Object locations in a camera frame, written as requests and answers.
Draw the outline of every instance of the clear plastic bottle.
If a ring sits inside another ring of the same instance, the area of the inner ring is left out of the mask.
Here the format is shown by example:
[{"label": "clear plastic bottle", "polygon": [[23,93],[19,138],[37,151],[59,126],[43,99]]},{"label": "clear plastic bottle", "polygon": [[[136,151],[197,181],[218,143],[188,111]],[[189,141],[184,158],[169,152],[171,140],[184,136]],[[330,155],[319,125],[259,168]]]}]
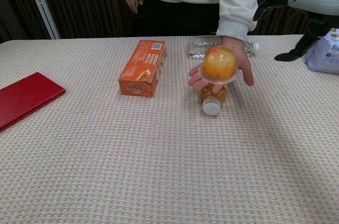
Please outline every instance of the clear plastic bottle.
[{"label": "clear plastic bottle", "polygon": [[[221,36],[196,36],[190,37],[188,54],[189,57],[202,59],[205,56],[207,50],[214,46],[220,46],[222,44]],[[244,52],[248,55],[255,54],[260,49],[258,42],[251,43],[245,41]]]}]

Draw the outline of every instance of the white door frame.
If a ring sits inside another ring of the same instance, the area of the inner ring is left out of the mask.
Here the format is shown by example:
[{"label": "white door frame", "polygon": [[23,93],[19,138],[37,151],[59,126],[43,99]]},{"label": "white door frame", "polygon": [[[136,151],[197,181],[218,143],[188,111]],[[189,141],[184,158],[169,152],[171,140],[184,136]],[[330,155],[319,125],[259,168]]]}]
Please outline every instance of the white door frame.
[{"label": "white door frame", "polygon": [[54,19],[52,17],[51,11],[48,7],[46,0],[35,0],[40,14],[42,16],[43,22],[47,28],[49,36],[51,39],[60,39],[59,31],[55,25]]}]

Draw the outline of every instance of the white bottle cap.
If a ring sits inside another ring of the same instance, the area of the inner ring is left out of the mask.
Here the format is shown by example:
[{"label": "white bottle cap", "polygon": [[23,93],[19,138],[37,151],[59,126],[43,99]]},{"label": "white bottle cap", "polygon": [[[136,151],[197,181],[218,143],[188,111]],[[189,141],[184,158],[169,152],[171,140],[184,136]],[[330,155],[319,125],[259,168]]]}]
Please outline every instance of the white bottle cap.
[{"label": "white bottle cap", "polygon": [[253,43],[253,53],[256,53],[260,50],[260,45],[258,42]]},{"label": "white bottle cap", "polygon": [[202,109],[207,115],[217,115],[221,109],[221,103],[215,98],[207,98],[202,102]]}]

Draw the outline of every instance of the orange box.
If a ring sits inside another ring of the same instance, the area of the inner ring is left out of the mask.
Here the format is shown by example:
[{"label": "orange box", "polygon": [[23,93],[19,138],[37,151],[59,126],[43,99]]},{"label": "orange box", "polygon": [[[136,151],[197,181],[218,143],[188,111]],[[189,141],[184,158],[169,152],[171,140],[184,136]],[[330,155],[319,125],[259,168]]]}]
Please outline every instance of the orange box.
[{"label": "orange box", "polygon": [[166,56],[164,40],[140,40],[119,77],[120,92],[152,97]]}]

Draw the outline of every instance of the red folder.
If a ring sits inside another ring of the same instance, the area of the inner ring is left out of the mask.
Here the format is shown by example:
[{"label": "red folder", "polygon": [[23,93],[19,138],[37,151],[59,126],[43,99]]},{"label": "red folder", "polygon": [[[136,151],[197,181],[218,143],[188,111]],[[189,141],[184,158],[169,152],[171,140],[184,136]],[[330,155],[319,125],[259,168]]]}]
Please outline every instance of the red folder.
[{"label": "red folder", "polygon": [[64,92],[64,88],[38,72],[0,89],[0,131]]}]

